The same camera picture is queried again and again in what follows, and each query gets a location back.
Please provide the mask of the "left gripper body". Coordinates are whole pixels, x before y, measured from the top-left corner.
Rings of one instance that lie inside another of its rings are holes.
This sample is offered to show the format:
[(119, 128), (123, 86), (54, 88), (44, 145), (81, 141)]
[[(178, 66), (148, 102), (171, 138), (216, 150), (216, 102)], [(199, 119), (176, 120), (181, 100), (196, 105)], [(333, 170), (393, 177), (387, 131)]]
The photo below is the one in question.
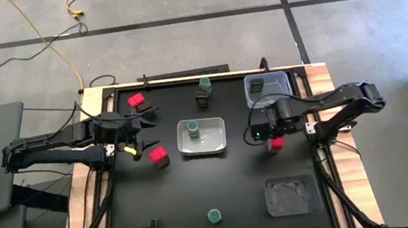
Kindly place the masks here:
[(136, 140), (136, 128), (130, 117), (124, 117), (117, 112), (101, 113), (89, 119), (91, 126), (91, 143), (132, 143)]

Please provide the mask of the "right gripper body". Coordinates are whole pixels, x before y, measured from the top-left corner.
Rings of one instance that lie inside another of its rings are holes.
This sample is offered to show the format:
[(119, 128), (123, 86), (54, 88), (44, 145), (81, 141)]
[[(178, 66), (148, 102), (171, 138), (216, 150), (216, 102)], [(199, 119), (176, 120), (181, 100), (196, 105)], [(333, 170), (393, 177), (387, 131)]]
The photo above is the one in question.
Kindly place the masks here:
[(255, 141), (273, 139), (280, 136), (277, 116), (273, 112), (265, 111), (264, 113), (253, 114), (249, 127), (251, 136)]

